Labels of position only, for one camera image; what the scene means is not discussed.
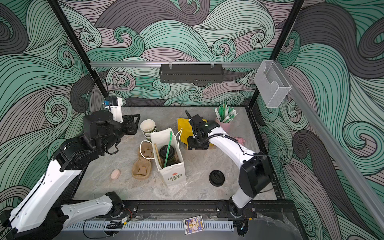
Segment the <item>green straw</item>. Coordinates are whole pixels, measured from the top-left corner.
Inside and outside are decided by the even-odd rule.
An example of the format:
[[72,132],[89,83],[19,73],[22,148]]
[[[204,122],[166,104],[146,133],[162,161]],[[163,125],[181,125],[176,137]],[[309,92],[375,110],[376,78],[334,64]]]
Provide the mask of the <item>green straw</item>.
[[165,157],[165,163],[167,162],[168,158],[169,158],[169,152],[170,152],[170,148],[171,148],[171,144],[172,144],[172,138],[173,138],[173,133],[172,131],[170,132],[170,139],[169,139],[169,143],[167,145],[167,151],[166,151],[166,157]]

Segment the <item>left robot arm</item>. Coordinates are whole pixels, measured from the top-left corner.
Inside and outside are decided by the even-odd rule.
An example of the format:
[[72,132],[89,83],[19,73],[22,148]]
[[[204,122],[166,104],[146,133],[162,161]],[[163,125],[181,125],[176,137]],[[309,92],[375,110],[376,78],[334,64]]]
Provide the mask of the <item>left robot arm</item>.
[[125,135],[135,135],[140,115],[121,121],[109,111],[84,116],[83,133],[64,141],[52,155],[45,174],[13,210],[1,213],[7,240],[52,240],[66,227],[97,216],[119,217],[124,202],[115,192],[74,205],[61,203],[63,192],[90,162],[117,147]]

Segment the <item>green paper coffee cup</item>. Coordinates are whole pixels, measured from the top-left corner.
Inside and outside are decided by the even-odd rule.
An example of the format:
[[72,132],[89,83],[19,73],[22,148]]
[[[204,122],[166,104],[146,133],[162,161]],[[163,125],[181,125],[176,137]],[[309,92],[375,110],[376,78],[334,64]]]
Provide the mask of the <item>green paper coffee cup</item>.
[[179,160],[176,160],[176,159],[172,159],[172,160],[167,160],[167,162],[163,164],[163,168],[165,167],[170,167],[172,165],[175,165],[175,164],[178,164],[180,161]]

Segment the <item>wooden stir stick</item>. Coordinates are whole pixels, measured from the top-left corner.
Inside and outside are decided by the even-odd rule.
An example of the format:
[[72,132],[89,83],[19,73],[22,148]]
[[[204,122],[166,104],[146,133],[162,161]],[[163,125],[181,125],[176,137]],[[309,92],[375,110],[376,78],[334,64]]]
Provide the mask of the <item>wooden stir stick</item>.
[[154,144],[154,146],[155,146],[156,156],[158,157],[158,162],[159,162],[160,169],[162,169],[163,168],[163,163],[162,163],[162,159],[160,157],[159,149],[157,147],[157,144]]

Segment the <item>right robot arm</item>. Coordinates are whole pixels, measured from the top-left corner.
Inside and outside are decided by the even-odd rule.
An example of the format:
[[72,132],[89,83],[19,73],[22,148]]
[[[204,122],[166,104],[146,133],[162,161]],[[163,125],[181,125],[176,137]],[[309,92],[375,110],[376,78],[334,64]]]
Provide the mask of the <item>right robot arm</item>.
[[218,123],[205,122],[200,115],[186,114],[192,127],[192,135],[187,138],[188,149],[206,150],[213,144],[239,168],[239,189],[229,200],[229,210],[239,216],[241,210],[272,182],[273,171],[267,155],[242,146]]

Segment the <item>white paper takeout bag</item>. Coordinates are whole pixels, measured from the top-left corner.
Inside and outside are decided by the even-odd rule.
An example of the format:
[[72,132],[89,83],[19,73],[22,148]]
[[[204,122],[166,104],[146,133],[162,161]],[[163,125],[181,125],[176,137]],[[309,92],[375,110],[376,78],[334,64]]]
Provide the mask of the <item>white paper takeout bag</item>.
[[180,150],[177,135],[171,128],[151,133],[151,140],[144,140],[140,146],[146,144],[153,151],[152,157],[146,157],[139,150],[141,157],[154,160],[156,168],[167,187],[174,187],[186,182],[184,159]]

